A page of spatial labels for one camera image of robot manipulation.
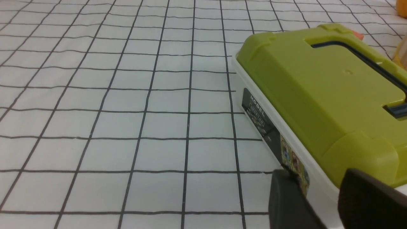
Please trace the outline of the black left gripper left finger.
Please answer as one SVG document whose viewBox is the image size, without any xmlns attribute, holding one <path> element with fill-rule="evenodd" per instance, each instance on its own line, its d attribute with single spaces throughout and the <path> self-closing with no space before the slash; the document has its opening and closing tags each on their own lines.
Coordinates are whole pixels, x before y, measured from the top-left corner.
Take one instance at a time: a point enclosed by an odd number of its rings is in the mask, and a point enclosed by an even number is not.
<svg viewBox="0 0 407 229">
<path fill-rule="evenodd" d="M 290 172 L 278 169 L 272 173 L 269 195 L 271 229 L 325 229 Z"/>
</svg>

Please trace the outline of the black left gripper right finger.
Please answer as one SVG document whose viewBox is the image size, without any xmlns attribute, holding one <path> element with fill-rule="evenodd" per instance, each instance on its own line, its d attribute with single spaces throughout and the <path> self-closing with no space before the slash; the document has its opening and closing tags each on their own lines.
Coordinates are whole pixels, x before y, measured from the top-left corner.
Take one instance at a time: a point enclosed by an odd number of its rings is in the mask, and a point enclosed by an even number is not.
<svg viewBox="0 0 407 229">
<path fill-rule="evenodd" d="M 345 229 L 405 229 L 407 197 L 363 171 L 347 169 L 338 213 Z"/>
</svg>

